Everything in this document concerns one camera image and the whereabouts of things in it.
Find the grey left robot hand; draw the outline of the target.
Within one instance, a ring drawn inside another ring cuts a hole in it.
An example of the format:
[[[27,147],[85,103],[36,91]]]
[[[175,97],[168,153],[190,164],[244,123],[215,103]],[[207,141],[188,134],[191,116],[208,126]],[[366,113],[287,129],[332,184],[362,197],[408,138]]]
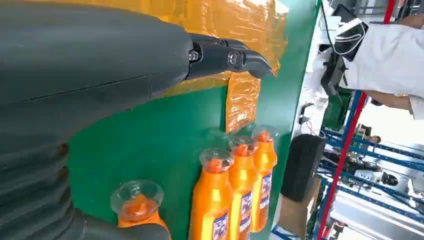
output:
[[[1,239],[168,240],[157,223],[119,228],[76,209],[68,141],[185,80],[225,71],[262,79],[272,67],[241,41],[144,13],[1,1]]]

